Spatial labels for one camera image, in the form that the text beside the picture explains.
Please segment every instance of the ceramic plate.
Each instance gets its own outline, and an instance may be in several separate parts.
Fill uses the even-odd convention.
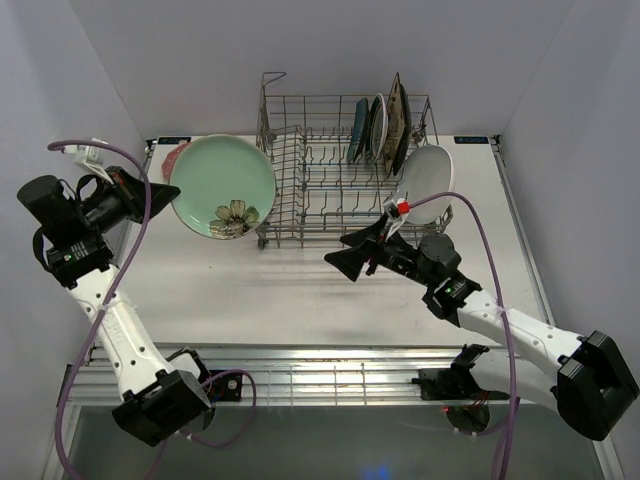
[[[388,116],[387,116],[387,104],[384,101],[384,95],[379,93],[374,101],[374,109],[371,109],[373,119],[371,121],[371,132],[369,133],[369,148],[371,151],[371,158],[369,163],[376,163],[382,155],[382,148],[384,147],[384,141],[387,138]]]
[[[347,162],[352,163],[362,153],[365,143],[367,143],[367,133],[369,132],[369,100],[363,98],[356,104],[356,118],[351,131],[351,142],[347,151]]]
[[[436,193],[454,191],[456,175],[453,160],[445,148],[425,145],[414,150],[404,163],[396,198],[416,202]],[[435,222],[450,204],[451,197],[442,197],[412,208],[407,222],[428,225]]]
[[[389,177],[397,157],[398,146],[405,134],[405,116],[402,109],[402,86],[399,73],[396,73],[393,79],[389,101],[387,102],[387,112],[389,114],[389,127],[387,138],[382,148],[382,159],[384,161],[384,171]]]
[[[180,220],[200,235],[223,240],[255,230],[276,196],[267,157],[231,135],[191,142],[176,160],[169,184],[182,192],[173,201]]]
[[[402,105],[401,114],[403,117],[404,129],[402,136],[400,137],[400,143],[398,143],[398,149],[396,150],[396,156],[393,159],[393,174],[398,175],[404,159],[407,157],[407,151],[409,150],[409,142],[411,141],[411,111],[409,110],[409,97],[404,85],[400,84],[400,104]]]

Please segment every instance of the dish rack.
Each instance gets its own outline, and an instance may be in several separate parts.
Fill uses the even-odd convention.
[[[356,103],[363,97],[373,100],[375,94],[268,93],[267,87],[285,75],[262,75],[256,145],[271,160],[277,193],[270,215],[257,230],[258,245],[335,243],[380,217],[404,170],[387,178],[382,162],[368,165],[360,158],[347,163]],[[430,142],[439,144],[429,96],[409,95],[409,107],[413,129],[408,155]],[[452,218],[449,207],[432,224],[405,224],[400,233],[417,244],[425,232],[444,232]]]

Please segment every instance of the white bowl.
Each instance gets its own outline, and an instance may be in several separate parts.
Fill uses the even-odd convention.
[[[425,145],[414,150],[404,162],[397,197],[417,202],[436,193],[453,192],[456,184],[453,160],[439,145]],[[427,225],[435,222],[451,204],[451,197],[442,197],[412,209],[407,222]]]

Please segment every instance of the green plate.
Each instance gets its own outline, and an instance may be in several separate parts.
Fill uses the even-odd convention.
[[[257,147],[231,135],[191,143],[178,157],[169,184],[182,192],[173,208],[205,237],[228,240],[255,230],[269,215],[276,180]]]

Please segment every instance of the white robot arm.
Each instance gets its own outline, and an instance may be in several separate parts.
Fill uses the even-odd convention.
[[[118,268],[102,234],[125,219],[140,222],[144,186],[117,167],[105,171],[112,181],[92,174],[80,179],[73,196],[56,177],[38,177],[18,192],[18,200],[41,223],[33,251],[43,268],[67,289],[90,322],[102,308],[97,335],[111,361],[123,403],[113,410],[116,423],[143,442],[155,446],[212,407],[201,387],[209,378],[197,353],[188,348],[165,359],[153,345],[127,295],[120,289],[103,307]],[[82,187],[95,180],[97,188],[85,199]],[[151,185],[151,216],[180,190]],[[53,246],[44,252],[46,237]]]
[[[426,234],[418,248],[405,242],[398,226],[408,207],[392,203],[375,224],[343,236],[351,248],[325,260],[356,281],[381,266],[427,287],[422,300],[438,318],[506,343],[501,309],[494,297],[459,270],[462,261],[444,234]],[[509,309],[516,359],[516,392],[557,411],[574,430],[603,440],[640,393],[615,342],[595,331],[589,337],[547,325]],[[470,399],[480,392],[509,392],[509,358],[502,350],[465,346],[435,379],[416,378],[424,396]]]

